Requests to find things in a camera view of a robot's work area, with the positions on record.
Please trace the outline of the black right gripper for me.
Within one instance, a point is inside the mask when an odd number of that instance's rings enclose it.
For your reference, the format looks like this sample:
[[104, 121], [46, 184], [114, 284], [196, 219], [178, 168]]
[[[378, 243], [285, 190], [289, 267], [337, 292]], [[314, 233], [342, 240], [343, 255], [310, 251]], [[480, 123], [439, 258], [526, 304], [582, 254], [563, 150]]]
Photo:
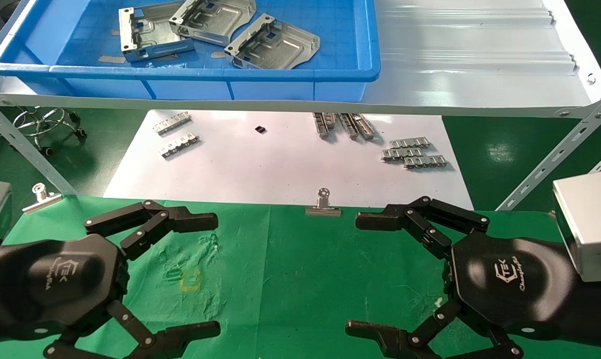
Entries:
[[[435, 223], [469, 236], [452, 246]], [[380, 213], [358, 213], [357, 229], [405, 230], [437, 259], [451, 259], [454, 300], [414, 332], [348, 321], [346, 334], [375, 341], [388, 359], [439, 359], [429, 343], [456, 318], [481, 336], [487, 334], [492, 343], [456, 359], [521, 359], [524, 351], [506, 332], [535, 340], [568, 337], [581, 315], [581, 281], [565, 246], [532, 238], [492, 238], [484, 234], [489, 223], [487, 217], [426, 196], [409, 204], [388, 204]]]

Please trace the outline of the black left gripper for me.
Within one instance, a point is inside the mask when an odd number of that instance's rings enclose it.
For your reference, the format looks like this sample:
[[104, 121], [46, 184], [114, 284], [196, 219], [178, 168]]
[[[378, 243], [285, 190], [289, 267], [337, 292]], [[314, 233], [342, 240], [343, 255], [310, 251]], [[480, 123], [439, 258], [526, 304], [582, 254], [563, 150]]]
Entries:
[[[46, 359], [108, 359], [75, 345], [113, 318], [138, 343], [126, 359], [181, 358], [192, 341], [219, 336], [219, 322], [150, 332], [120, 302], [130, 278], [126, 259], [138, 259], [170, 232], [215, 230], [218, 224], [214, 213], [144, 200], [86, 219], [89, 235], [83, 239], [2, 245], [0, 342], [63, 333], [43, 350]], [[121, 250], [104, 238], [129, 229], [134, 232]]]

